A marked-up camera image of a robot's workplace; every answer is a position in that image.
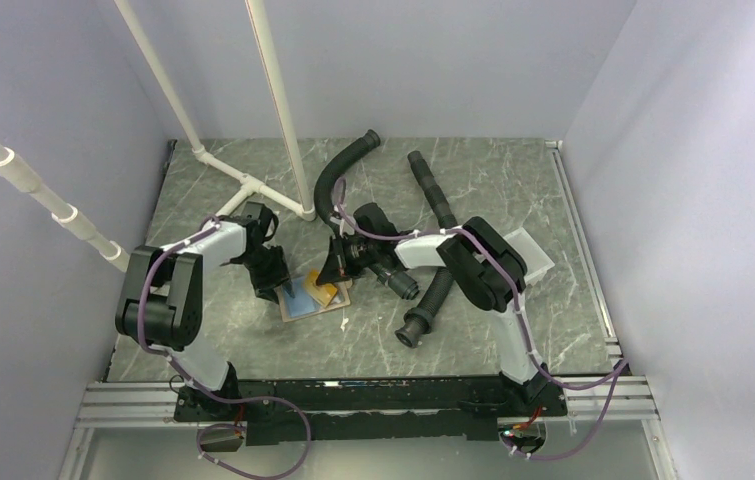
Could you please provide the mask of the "gold VIP card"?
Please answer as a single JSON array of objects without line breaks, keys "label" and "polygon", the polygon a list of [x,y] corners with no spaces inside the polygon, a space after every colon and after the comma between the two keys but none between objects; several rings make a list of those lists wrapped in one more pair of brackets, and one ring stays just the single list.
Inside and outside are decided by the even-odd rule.
[{"label": "gold VIP card", "polygon": [[338,294],[338,288],[332,284],[318,284],[319,271],[311,270],[304,279],[303,287],[306,293],[316,302],[316,304],[325,308],[328,307]]}]

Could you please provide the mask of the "tan leather card holder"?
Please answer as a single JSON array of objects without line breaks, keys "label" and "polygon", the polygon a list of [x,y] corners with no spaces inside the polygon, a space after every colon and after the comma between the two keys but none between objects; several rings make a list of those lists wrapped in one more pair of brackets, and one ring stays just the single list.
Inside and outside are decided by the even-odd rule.
[{"label": "tan leather card holder", "polygon": [[283,288],[277,289],[280,312],[284,322],[302,320],[350,305],[351,300],[346,285],[344,283],[332,283],[338,288],[337,296],[328,307],[319,307],[304,290],[303,282],[306,275],[293,279],[291,281],[291,288],[288,291]]}]

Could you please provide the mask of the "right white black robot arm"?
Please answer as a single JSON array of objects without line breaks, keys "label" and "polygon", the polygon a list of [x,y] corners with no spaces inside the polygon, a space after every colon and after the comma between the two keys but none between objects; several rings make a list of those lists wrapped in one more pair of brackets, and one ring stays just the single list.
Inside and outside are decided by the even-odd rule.
[{"label": "right white black robot arm", "polygon": [[493,315],[493,330],[506,379],[504,401],[510,411],[527,415],[538,407],[552,381],[538,353],[525,318],[527,266],[523,257],[481,217],[461,226],[433,231],[381,235],[364,228],[367,222],[335,206],[341,222],[378,246],[405,270],[445,268],[466,299]]}]

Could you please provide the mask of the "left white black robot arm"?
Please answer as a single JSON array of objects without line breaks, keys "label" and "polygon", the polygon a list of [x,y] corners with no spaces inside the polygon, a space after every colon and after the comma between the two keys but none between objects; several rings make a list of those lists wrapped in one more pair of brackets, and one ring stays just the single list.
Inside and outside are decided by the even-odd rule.
[{"label": "left white black robot arm", "polygon": [[115,313],[118,333],[164,358],[217,420],[238,411],[241,394],[235,367],[201,332],[204,279],[220,267],[241,266],[257,298],[279,303],[293,287],[284,250],[271,242],[278,226],[276,213],[249,201],[236,216],[209,216],[188,237],[142,245],[129,257]]}]

